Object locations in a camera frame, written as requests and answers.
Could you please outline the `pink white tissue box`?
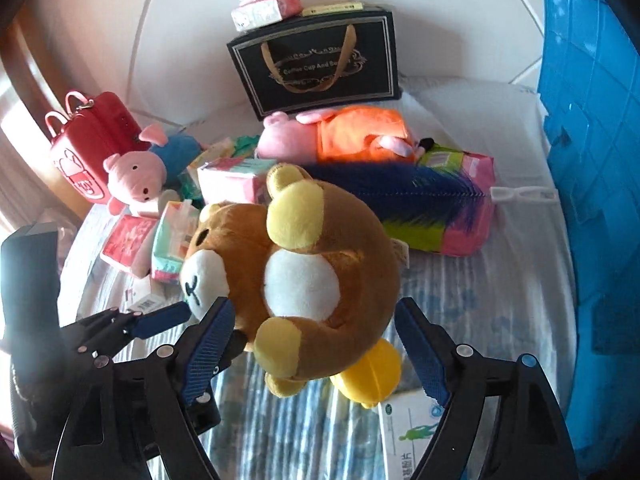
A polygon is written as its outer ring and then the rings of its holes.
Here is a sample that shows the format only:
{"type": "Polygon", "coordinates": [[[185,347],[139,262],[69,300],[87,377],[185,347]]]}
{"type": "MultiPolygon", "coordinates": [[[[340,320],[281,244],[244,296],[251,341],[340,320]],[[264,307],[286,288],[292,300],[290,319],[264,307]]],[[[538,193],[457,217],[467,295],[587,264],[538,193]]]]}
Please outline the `pink white tissue box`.
{"type": "Polygon", "coordinates": [[[294,18],[302,11],[302,0],[241,0],[231,18],[237,32],[248,32],[294,18]]]}

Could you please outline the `pink green pad pack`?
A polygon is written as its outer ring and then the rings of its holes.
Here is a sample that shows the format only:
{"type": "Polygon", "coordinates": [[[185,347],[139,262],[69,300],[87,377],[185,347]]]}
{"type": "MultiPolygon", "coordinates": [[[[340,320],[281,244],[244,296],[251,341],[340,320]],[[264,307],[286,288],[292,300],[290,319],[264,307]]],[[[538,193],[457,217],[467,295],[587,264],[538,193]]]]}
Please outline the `pink green pad pack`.
{"type": "Polygon", "coordinates": [[[410,248],[450,257],[466,257],[480,249],[488,239],[494,205],[488,196],[496,183],[494,159],[490,156],[447,148],[425,141],[420,167],[445,177],[465,177],[468,188],[433,195],[434,220],[385,220],[386,233],[410,248]]]}

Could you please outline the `pink pig plush blue shirt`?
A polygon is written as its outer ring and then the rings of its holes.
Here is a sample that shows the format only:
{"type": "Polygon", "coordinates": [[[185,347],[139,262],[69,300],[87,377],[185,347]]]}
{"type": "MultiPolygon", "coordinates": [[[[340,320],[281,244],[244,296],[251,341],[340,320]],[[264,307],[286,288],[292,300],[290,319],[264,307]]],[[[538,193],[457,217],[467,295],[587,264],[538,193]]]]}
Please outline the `pink pig plush blue shirt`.
{"type": "Polygon", "coordinates": [[[184,133],[168,136],[158,125],[144,128],[139,139],[150,147],[114,154],[103,161],[111,194],[107,208],[111,214],[121,214],[128,206],[147,204],[160,197],[204,151],[204,145],[193,136],[184,133]]]}

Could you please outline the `black gift bag box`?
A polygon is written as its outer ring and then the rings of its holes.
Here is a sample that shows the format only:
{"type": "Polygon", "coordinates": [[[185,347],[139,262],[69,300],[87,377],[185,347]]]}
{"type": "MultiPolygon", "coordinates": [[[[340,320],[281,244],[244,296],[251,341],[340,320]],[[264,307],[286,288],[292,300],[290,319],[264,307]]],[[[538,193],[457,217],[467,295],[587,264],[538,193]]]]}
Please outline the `black gift bag box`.
{"type": "Polygon", "coordinates": [[[394,17],[379,6],[289,18],[227,48],[259,120],[400,96],[394,17]]]}

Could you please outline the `pink pig plush orange shirt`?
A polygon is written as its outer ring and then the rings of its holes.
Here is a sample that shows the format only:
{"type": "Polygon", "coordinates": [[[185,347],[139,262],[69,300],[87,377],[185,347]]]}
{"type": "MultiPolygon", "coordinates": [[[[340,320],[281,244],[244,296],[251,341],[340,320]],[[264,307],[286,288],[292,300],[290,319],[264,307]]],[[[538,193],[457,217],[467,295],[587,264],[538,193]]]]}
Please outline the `pink pig plush orange shirt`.
{"type": "Polygon", "coordinates": [[[370,105],[274,112],[262,125],[255,156],[296,165],[417,162],[435,144],[416,139],[397,110],[370,105]]]}

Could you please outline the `green snack bag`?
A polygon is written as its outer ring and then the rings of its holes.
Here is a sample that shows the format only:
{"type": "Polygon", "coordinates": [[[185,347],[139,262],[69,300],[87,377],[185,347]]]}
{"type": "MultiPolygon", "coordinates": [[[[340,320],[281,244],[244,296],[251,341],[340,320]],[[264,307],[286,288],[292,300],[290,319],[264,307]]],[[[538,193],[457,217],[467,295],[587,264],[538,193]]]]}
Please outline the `green snack bag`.
{"type": "Polygon", "coordinates": [[[201,200],[203,198],[200,181],[198,180],[198,168],[220,158],[247,158],[254,155],[259,136],[228,136],[204,150],[196,156],[186,169],[179,174],[178,191],[186,200],[201,200]]]}

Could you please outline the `paracetamol tablets box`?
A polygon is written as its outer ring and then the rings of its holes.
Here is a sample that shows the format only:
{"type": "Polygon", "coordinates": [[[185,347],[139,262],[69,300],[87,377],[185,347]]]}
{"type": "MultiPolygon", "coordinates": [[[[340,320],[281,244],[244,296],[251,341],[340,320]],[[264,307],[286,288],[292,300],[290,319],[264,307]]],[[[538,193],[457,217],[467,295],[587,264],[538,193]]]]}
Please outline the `paracetamol tablets box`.
{"type": "Polygon", "coordinates": [[[393,394],[378,404],[387,480],[411,478],[442,414],[444,408],[421,389],[393,394]]]}

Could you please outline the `teal pink tissue pack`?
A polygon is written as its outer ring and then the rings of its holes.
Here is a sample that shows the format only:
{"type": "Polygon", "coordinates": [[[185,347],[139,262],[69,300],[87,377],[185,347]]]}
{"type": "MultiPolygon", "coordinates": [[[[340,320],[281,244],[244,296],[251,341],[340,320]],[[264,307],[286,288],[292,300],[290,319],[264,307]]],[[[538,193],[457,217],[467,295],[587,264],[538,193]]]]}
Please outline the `teal pink tissue pack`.
{"type": "Polygon", "coordinates": [[[171,200],[160,216],[155,232],[151,278],[163,283],[177,284],[186,260],[186,252],[192,236],[198,226],[200,211],[190,200],[174,202],[171,200]]]}

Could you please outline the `small yellow box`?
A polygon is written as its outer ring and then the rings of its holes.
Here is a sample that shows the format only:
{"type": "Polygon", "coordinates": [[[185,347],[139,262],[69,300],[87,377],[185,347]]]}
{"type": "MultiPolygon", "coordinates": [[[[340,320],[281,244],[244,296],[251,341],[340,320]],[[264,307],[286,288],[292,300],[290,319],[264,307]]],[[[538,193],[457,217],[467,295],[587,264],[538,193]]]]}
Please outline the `small yellow box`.
{"type": "Polygon", "coordinates": [[[300,12],[302,18],[308,18],[308,16],[317,16],[324,14],[334,14],[343,12],[361,11],[364,9],[364,5],[361,2],[339,2],[330,4],[319,4],[318,6],[306,6],[303,11],[300,12]]]}

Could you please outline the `blue plastic storage crate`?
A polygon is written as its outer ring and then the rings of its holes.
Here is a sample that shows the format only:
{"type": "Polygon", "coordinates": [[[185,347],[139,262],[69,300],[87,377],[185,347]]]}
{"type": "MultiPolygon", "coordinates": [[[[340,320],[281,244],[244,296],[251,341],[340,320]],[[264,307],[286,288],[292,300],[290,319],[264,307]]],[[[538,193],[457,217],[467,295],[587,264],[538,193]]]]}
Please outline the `blue plastic storage crate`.
{"type": "Polygon", "coordinates": [[[605,0],[544,0],[538,84],[577,287],[583,474],[639,442],[639,55],[605,0]]]}

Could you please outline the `pink flower tissue pack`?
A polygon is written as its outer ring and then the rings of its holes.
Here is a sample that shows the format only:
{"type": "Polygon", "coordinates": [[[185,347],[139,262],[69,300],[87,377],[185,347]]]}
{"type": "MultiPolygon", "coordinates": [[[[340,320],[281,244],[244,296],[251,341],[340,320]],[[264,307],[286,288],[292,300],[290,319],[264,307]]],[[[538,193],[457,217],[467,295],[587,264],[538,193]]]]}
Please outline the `pink flower tissue pack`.
{"type": "Polygon", "coordinates": [[[157,223],[156,219],[123,214],[103,245],[101,259],[119,271],[144,278],[151,272],[157,223]]]}

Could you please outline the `large brown bear plush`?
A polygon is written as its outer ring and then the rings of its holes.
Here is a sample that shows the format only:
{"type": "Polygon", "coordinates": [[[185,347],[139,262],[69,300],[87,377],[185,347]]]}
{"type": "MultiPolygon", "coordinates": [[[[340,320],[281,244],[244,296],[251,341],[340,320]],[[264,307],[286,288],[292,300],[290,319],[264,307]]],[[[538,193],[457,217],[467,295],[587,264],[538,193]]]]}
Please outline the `large brown bear plush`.
{"type": "Polygon", "coordinates": [[[204,318],[215,300],[279,398],[347,370],[381,338],[400,289],[392,240],[362,200],[280,162],[270,203],[212,205],[201,213],[180,286],[204,318]]]}

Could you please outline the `red piggy suitcase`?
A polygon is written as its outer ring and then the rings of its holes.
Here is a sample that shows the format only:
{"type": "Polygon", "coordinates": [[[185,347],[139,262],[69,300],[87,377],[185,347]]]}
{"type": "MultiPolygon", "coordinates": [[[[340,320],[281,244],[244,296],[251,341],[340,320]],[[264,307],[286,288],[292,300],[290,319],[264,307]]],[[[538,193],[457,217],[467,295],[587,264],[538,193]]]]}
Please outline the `red piggy suitcase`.
{"type": "Polygon", "coordinates": [[[111,198],[103,162],[114,154],[146,150],[142,128],[113,92],[85,96],[66,93],[63,113],[44,116],[52,136],[50,154],[67,182],[88,202],[105,204],[111,198]]]}

